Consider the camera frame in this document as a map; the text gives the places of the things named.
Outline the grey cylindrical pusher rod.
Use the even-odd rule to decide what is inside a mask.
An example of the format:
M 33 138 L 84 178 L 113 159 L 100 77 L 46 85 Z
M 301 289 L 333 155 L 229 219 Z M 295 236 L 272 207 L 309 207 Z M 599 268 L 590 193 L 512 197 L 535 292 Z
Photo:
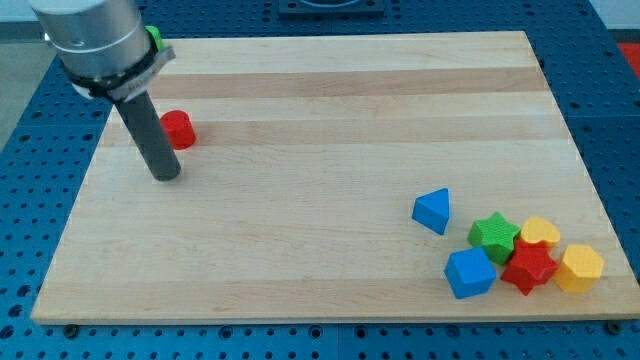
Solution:
M 161 126 L 156 109 L 147 92 L 115 107 L 151 175 L 158 181 L 170 181 L 181 172 L 181 165 Z

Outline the green block behind arm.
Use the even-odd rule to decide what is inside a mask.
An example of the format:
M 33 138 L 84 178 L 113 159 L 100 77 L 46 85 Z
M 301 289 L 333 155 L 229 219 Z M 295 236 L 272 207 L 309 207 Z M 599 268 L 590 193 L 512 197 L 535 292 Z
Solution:
M 162 51 L 165 48 L 165 45 L 164 45 L 160 30 L 153 25 L 146 25 L 145 29 L 151 36 L 155 49 L 158 52 Z

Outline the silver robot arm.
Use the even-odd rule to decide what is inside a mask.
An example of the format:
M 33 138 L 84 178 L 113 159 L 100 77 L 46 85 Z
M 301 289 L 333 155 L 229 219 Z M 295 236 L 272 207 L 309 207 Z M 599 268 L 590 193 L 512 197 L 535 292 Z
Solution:
M 170 181 L 181 165 L 148 87 L 175 58 L 145 27 L 132 0 L 30 0 L 78 93 L 116 107 L 151 175 Z

